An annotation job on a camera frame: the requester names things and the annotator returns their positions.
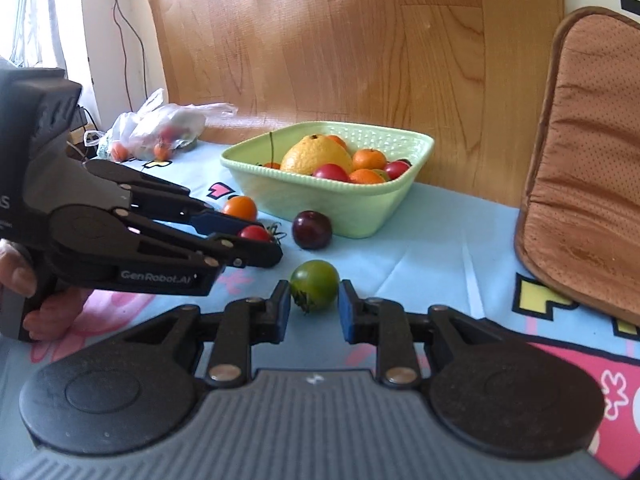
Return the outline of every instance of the gray gripper base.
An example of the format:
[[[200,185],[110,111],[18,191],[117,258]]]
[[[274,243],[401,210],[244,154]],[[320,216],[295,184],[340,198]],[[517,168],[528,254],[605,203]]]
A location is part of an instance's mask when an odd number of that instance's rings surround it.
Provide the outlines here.
[[[260,371],[159,444],[108,458],[40,449],[9,480],[614,480],[586,451],[512,462],[457,441],[368,370]]]

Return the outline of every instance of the fruit bowl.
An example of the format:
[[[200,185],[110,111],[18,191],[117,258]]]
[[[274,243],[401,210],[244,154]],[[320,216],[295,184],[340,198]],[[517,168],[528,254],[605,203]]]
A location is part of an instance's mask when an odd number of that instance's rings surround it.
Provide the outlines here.
[[[336,135],[353,154],[361,148],[375,148],[388,160],[405,158],[411,168],[384,184],[350,184],[313,176],[286,173],[258,166],[280,161],[289,148],[311,134]],[[225,150],[220,163],[242,189],[254,199],[260,211],[293,220],[304,210],[327,215],[334,234],[367,238],[375,234],[396,211],[420,169],[433,150],[434,140],[417,132],[366,124],[313,121],[299,123],[245,140]]]

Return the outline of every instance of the plastic bag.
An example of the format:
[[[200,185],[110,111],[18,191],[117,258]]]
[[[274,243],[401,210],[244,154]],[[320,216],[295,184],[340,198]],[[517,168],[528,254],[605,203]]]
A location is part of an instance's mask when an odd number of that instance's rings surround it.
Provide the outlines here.
[[[86,146],[97,146],[98,158],[116,162],[169,160],[175,150],[195,142],[207,125],[220,124],[238,109],[227,103],[209,105],[164,104],[164,92],[156,90],[137,112],[121,114],[107,132],[84,134]]]

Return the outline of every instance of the hand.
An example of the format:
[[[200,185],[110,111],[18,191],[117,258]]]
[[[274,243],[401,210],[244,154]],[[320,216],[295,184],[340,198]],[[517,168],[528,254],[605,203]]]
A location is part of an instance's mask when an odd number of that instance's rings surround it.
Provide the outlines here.
[[[27,298],[36,292],[36,275],[22,255],[7,240],[0,240],[0,286]],[[49,296],[40,310],[25,316],[23,326],[31,339],[59,339],[82,312],[92,290],[70,287]]]

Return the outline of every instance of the window curtain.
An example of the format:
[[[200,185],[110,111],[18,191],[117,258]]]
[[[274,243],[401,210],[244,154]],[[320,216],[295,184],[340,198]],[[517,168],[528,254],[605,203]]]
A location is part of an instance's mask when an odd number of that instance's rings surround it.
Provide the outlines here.
[[[10,56],[17,66],[66,68],[55,0],[18,0]]]

